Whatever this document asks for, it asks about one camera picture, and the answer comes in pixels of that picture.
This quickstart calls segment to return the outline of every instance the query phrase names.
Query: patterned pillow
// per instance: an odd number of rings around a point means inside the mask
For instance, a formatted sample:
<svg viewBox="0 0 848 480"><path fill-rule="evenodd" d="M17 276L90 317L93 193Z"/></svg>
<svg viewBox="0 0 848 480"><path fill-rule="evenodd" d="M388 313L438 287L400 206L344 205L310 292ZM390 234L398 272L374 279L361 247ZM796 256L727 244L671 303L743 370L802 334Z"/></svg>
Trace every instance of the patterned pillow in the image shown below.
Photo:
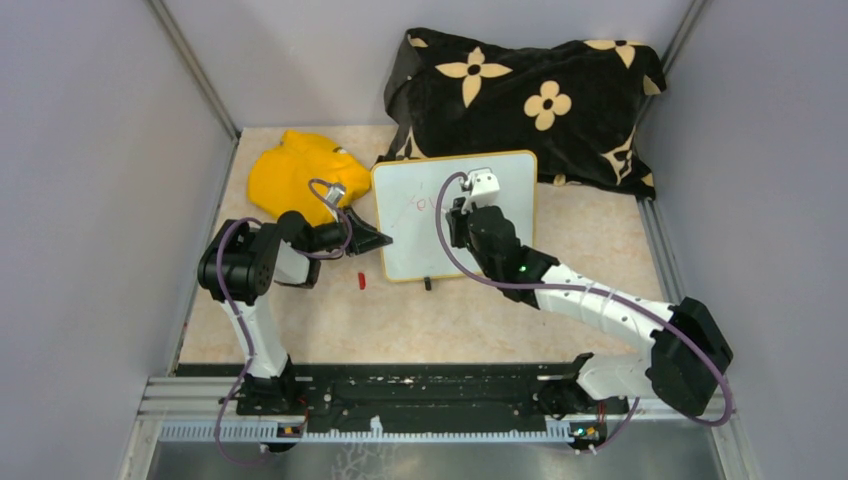
<svg viewBox="0 0 848 480"><path fill-rule="evenodd" d="M665 88L656 52L634 42L512 50L413 28L383 94L398 131L380 161L526 149L540 182L653 198L634 124Z"/></svg>

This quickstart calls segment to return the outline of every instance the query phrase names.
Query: red writing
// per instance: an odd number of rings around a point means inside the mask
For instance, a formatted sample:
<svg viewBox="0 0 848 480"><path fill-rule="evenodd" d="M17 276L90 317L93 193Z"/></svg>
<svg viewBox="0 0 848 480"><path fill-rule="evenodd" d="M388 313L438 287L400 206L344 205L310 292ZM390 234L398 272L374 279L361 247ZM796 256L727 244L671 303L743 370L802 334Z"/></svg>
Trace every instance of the red writing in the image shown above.
<svg viewBox="0 0 848 480"><path fill-rule="evenodd" d="M415 195L413 195L412 198L409 199L409 203L407 204L407 207L410 204L413 204L413 203L415 204L415 208L417 208L419 212L423 212L424 210L426 210L428 203L430 204L430 208L432 208L433 210L436 209L436 202L433 201L432 198L418 198Z"/></svg>

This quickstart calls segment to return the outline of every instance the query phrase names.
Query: marble surface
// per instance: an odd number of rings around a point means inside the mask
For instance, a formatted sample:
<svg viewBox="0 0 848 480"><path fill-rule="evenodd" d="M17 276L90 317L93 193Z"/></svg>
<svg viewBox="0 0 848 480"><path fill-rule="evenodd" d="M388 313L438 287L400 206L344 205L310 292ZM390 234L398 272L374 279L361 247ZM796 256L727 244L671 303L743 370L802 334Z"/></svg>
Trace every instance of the marble surface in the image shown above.
<svg viewBox="0 0 848 480"><path fill-rule="evenodd" d="M384 153L391 126L303 127L326 135L366 167ZM227 218L272 221L246 197L247 176L260 154L285 129L244 130L217 228ZM539 185L536 248L599 282L644 298L660 299L634 198L591 187ZM354 203L376 224L373 192ZM367 287L359 290L357 273ZM324 262L313 290L272 287L271 307L283 344L295 362L557 362L583 352L628 353L623 342L575 320L540 312L466 278L391 283L380 254ZM198 291L180 362L242 362L233 327L207 292Z"/></svg>

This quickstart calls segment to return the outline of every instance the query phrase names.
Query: gray wall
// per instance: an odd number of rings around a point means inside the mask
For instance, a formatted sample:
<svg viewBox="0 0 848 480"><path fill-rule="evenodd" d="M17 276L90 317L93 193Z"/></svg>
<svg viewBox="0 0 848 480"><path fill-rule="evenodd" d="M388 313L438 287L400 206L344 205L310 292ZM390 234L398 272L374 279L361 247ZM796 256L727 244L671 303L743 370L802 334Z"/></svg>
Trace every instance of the gray wall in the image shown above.
<svg viewBox="0 0 848 480"><path fill-rule="evenodd" d="M718 1L638 139L768 479L848 478L848 3Z"/></svg>
<svg viewBox="0 0 848 480"><path fill-rule="evenodd" d="M0 477L117 475L229 140L140 0L0 6Z"/></svg>
<svg viewBox="0 0 848 480"><path fill-rule="evenodd" d="M240 126L389 124L382 92L403 32L507 47L628 38L662 51L689 0L166 2Z"/></svg>

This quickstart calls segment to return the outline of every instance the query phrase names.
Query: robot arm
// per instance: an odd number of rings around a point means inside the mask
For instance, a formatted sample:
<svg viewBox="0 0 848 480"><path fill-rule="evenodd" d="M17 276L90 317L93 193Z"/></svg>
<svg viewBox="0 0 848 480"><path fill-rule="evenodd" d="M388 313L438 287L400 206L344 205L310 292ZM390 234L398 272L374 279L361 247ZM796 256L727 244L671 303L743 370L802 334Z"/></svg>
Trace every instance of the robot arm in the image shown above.
<svg viewBox="0 0 848 480"><path fill-rule="evenodd" d="M344 193L342 185L332 184L325 199L335 205ZM337 218L335 222L317 227L311 226L296 211L286 212L276 223L263 223L258 228L251 228L244 223L222 245L225 232L235 223L235 220L227 220L204 252L198 265L198 282L227 313L247 359L249 349L238 323L238 314L226 304L218 282L216 256L219 249L224 250L223 280L241 313L255 349L253 362L247 372L252 378L279 378L289 361L268 302L267 292L272 283L299 288L314 287L321 268L319 259L326 257L311 255L316 258L309 258L308 255L335 250L344 245L348 228L351 229L351 240L345 248L348 256L392 243L391 237L366 223L352 208L345 207L340 212L345 216L344 219Z"/></svg>
<svg viewBox="0 0 848 480"><path fill-rule="evenodd" d="M586 278L556 258L522 245L512 222L495 205L499 185L490 169L469 172L462 187L468 196L454 199L446 213L451 246L468 249L483 274L501 284L498 289L504 296L540 310L568 315L624 340L636 350L632 355L594 355L586 362L578 384L590 397L658 397L689 416L704 412L716 390L716 379L675 335L643 312L681 330L724 373L733 353L706 306L691 298L671 305L635 297ZM503 284L563 288L517 289Z"/></svg>

